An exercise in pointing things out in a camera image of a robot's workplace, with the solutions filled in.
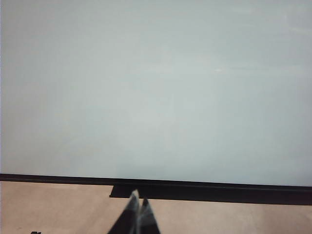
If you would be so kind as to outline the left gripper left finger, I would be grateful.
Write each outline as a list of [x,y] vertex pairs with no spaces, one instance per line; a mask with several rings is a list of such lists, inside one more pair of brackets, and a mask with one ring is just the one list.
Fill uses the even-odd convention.
[[109,230],[109,234],[136,234],[137,218],[139,213],[139,193],[138,190],[132,191],[129,201],[118,217],[116,222]]

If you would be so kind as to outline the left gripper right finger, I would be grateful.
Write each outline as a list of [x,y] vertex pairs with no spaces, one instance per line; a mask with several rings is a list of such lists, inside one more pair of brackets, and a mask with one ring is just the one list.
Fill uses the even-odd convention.
[[153,213],[151,204],[144,198],[139,212],[139,233],[140,234],[160,234],[160,230]]

